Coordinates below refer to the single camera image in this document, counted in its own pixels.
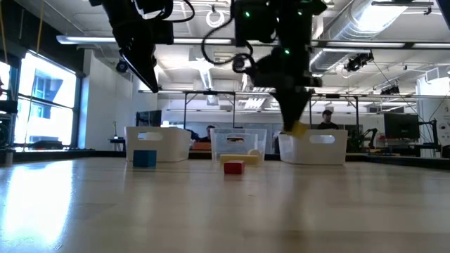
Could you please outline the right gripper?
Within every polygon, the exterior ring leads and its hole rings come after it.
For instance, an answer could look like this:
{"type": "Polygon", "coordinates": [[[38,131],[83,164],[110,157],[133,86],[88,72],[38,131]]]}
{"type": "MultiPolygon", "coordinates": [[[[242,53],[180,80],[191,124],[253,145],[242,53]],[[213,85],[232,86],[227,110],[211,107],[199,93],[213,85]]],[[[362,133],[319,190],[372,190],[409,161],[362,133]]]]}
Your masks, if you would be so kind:
{"type": "MultiPolygon", "coordinates": [[[[245,73],[254,86],[274,89],[296,89],[297,87],[322,87],[320,77],[310,71],[311,48],[274,47],[270,54],[251,62],[245,73]]],[[[303,131],[300,118],[309,103],[312,90],[302,90],[296,94],[294,115],[291,111],[292,95],[289,91],[275,91],[272,96],[278,101],[285,131],[303,131]]]]}

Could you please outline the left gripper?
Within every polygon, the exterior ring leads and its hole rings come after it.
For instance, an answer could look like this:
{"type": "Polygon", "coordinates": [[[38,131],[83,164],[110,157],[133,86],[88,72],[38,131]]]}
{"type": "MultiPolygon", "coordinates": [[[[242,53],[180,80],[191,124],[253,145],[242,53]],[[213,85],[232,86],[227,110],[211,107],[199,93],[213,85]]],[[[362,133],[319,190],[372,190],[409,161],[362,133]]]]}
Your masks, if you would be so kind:
{"type": "Polygon", "coordinates": [[[155,76],[157,43],[173,42],[173,24],[168,17],[172,1],[102,0],[121,57],[131,71],[153,92],[159,91],[155,76]]]}

